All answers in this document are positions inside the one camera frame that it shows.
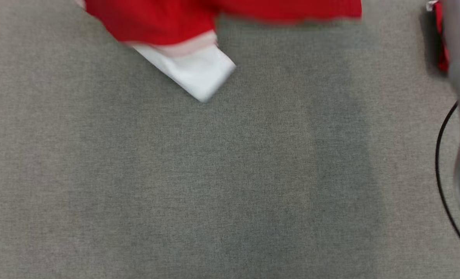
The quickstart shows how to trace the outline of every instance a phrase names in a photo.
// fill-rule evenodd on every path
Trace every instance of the white fabric corner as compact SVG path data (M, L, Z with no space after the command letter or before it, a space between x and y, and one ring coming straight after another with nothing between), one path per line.
M133 48L200 102L209 100L235 69L215 44L180 57L166 56L147 45Z

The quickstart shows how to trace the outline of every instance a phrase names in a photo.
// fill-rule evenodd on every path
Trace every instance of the red object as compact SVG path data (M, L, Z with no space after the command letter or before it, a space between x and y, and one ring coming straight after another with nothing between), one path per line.
M440 35L441 38L441 51L439 54L439 60L438 60L438 67L441 71L447 72L448 71L448 64L449 64L449 59L448 59L448 50L446 48L445 44L445 39L444 39L444 23L443 23L443 17L444 17L444 11L442 7L442 2L436 2L433 6L433 12L435 13L436 17L436 23L437 23L437 31L438 34Z
M117 40L177 44L214 29L225 12L272 23L360 18L361 0L86 0Z

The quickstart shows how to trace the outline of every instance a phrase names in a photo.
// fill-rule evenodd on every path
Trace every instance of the black cable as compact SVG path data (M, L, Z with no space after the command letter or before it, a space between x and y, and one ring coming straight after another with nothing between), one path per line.
M440 132L438 133L437 150L435 152L435 173L437 175L438 192L440 193L440 198L442 198L442 203L444 205L444 209L447 214L448 220L450 221L450 224L452 225L453 230L455 231L455 233L460 239L460 230L457 228L457 225L455 224L455 221L453 220L453 217L450 214L450 210L448 209L448 205L445 200L444 191L442 189L442 182L440 181L440 170L439 170L439 152L440 152L440 144L442 143L442 136L444 134L445 127L448 123L448 120L451 118L456 108L457 108L457 102L455 102L455 104L452 106L452 108L448 112L447 116L445 117L444 122L442 123L442 127L440 127Z

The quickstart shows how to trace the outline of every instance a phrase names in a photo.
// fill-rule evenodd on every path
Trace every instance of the red fabric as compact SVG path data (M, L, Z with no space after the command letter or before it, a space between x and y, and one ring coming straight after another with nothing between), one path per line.
M443 25L443 18L444 12L442 7L442 2L436 2L433 6L433 11L435 13L435 17L437 20L437 31L441 37L441 51L439 54L438 60L438 67L441 71L447 72L448 71L448 50L446 48L445 40L444 40L444 25Z
M170 45L214 29L220 12L272 23L360 18L361 0L86 0L119 41Z

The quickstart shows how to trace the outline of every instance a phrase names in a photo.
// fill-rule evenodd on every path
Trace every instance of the wire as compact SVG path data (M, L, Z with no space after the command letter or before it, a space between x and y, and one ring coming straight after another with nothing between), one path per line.
M442 143L442 136L445 131L445 127L448 123L448 120L451 118L453 113L455 112L455 109L457 108L458 103L455 102L455 104L452 106L450 111L448 112L447 116L444 119L444 122L442 123L442 127L440 127L440 131L438 133L438 138L437 138L437 149L435 151L435 174L437 176L437 186L438 186L438 192L440 194L440 198L442 199L442 203L444 205L445 212L447 214L448 220L450 221L450 224L453 227L453 230L457 234L457 236L460 239L460 230L457 228L457 225L455 224L455 221L453 220L453 217L450 213L450 210L448 209L448 205L445 200L444 196L444 191L442 189L442 182L440 181L440 170L439 170L439 153L440 153L440 144Z

